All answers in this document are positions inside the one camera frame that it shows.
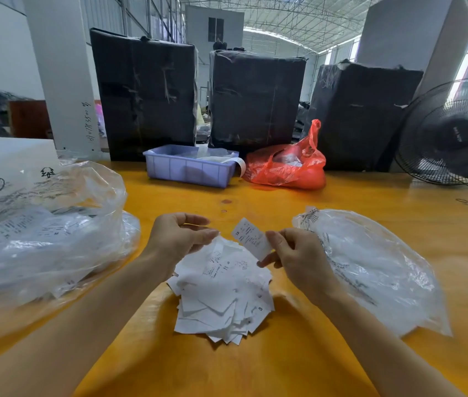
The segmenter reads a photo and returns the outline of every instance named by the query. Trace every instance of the forearm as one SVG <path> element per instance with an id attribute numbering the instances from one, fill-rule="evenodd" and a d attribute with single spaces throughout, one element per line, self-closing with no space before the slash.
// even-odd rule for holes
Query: forearm
<path id="1" fill-rule="evenodd" d="M 71 395 L 163 279 L 140 257 L 0 356 L 0 395 Z"/>
<path id="2" fill-rule="evenodd" d="M 345 293 L 317 303 L 382 397 L 461 397 L 442 374 Z"/>

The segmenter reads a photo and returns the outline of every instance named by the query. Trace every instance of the pink plastic bag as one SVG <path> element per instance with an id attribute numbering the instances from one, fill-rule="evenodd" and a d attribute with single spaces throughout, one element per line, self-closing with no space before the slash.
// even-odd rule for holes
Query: pink plastic bag
<path id="1" fill-rule="evenodd" d="M 308 136 L 293 145 L 268 146 L 247 155 L 243 178 L 251 183 L 302 189 L 326 185 L 326 158 L 317 150 L 320 121 L 314 119 Z"/>

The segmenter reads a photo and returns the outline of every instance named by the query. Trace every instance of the purple plastic bin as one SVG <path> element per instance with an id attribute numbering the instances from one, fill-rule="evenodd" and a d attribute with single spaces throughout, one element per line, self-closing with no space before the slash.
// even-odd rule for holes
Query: purple plastic bin
<path id="1" fill-rule="evenodd" d="M 198 151 L 197 146 L 164 145 L 143 153 L 150 178 L 181 181 L 207 187 L 226 188 L 234 175 L 236 162 L 217 163 L 181 157 L 177 154 Z M 238 152 L 228 150 L 238 157 Z"/>

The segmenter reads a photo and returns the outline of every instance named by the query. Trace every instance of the person's left hand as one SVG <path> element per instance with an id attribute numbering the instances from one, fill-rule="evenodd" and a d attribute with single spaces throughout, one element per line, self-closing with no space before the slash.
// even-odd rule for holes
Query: person's left hand
<path id="1" fill-rule="evenodd" d="M 142 252 L 157 261 L 163 280 L 167 280 L 179 260 L 200 250 L 219 235 L 218 230 L 205 227 L 210 220 L 190 213 L 169 213 L 158 216 Z"/>

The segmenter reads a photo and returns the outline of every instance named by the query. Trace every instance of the plastic bag with printed text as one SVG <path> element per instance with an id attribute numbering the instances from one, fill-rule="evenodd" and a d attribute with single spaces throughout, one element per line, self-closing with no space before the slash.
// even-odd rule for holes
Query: plastic bag with printed text
<path id="1" fill-rule="evenodd" d="M 302 189 L 326 185 L 326 158 L 317 150 L 320 121 L 314 119 L 308 136 L 293 145 L 276 145 L 247 154 L 244 179 L 255 184 Z"/>
<path id="2" fill-rule="evenodd" d="M 137 247 L 118 173 L 90 161 L 51 170 L 1 178 L 0 337 L 74 300 Z"/>
<path id="3" fill-rule="evenodd" d="M 316 233 L 348 293 L 397 336 L 424 327 L 452 336 L 444 294 L 433 269 L 382 225 L 345 210 L 318 210 L 293 218 Z"/>

